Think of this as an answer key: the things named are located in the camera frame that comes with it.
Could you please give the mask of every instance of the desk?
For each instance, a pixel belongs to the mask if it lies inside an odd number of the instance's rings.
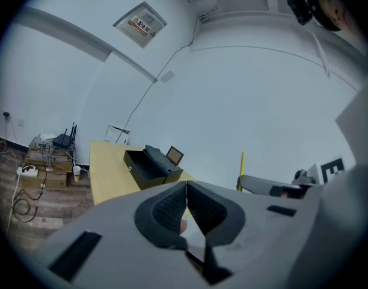
[[[142,148],[93,140],[90,143],[90,182],[95,205],[119,196],[140,191],[124,162],[125,150],[142,151]],[[185,171],[179,181],[194,180]],[[188,208],[183,218],[188,216]]]

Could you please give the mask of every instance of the black box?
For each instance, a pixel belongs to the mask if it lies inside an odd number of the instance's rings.
[[[144,151],[125,151],[124,162],[141,190],[176,182],[183,170],[164,172]]]

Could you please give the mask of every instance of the sign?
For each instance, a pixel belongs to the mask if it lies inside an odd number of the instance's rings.
[[[134,27],[143,36],[146,36],[150,31],[150,27],[147,26],[142,20],[140,20],[138,16],[134,16],[132,20],[128,22],[128,24]]]

